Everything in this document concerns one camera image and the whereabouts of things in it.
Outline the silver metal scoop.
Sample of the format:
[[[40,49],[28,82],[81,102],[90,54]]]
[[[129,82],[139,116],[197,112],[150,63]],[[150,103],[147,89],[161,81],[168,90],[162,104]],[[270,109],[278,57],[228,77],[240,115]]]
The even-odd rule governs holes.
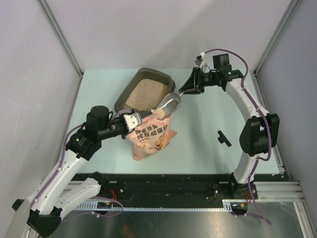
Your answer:
[[[170,117],[180,106],[181,96],[184,93],[168,93],[154,110],[154,114],[158,115],[159,120]]]

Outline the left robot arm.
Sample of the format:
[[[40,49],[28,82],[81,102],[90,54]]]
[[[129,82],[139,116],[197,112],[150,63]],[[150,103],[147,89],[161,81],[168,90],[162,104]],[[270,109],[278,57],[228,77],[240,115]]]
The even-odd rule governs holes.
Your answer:
[[[113,114],[105,106],[94,106],[85,122],[73,128],[65,137],[61,158],[36,191],[13,204],[14,218],[6,232],[7,238],[25,238],[33,230],[43,238],[54,233],[65,216],[85,200],[109,194],[107,178],[91,174],[83,183],[62,194],[77,172],[101,148],[105,139],[129,133],[142,124],[133,109]]]

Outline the black bag sealing clip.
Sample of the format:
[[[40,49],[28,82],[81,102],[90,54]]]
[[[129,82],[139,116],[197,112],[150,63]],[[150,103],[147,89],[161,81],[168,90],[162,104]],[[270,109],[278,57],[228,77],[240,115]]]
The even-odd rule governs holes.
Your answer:
[[[227,139],[227,137],[223,134],[223,132],[221,130],[219,130],[218,132],[218,141],[220,142],[220,144],[226,144],[226,146],[231,147],[232,144],[231,142]]]

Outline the pink cat litter bag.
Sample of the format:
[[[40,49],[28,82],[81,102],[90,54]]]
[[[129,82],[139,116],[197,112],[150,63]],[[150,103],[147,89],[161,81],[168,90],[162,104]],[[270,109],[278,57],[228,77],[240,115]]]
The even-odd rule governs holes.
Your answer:
[[[142,160],[163,150],[177,135],[171,128],[173,116],[159,120],[156,114],[143,118],[143,123],[127,136],[133,143],[133,159]]]

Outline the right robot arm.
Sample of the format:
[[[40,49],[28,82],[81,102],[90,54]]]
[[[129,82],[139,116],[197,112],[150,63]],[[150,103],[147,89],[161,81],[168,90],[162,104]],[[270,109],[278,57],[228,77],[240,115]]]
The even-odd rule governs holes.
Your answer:
[[[181,95],[202,94],[205,87],[218,86],[235,102],[245,125],[239,137],[242,155],[228,183],[213,185],[215,198],[243,199],[246,193],[253,194],[252,181],[259,161],[269,161],[276,146],[280,119],[271,114],[252,95],[245,82],[247,73],[233,69],[229,61],[231,51],[212,57],[213,69],[205,61],[207,52],[200,53],[196,67],[187,81],[180,87]]]

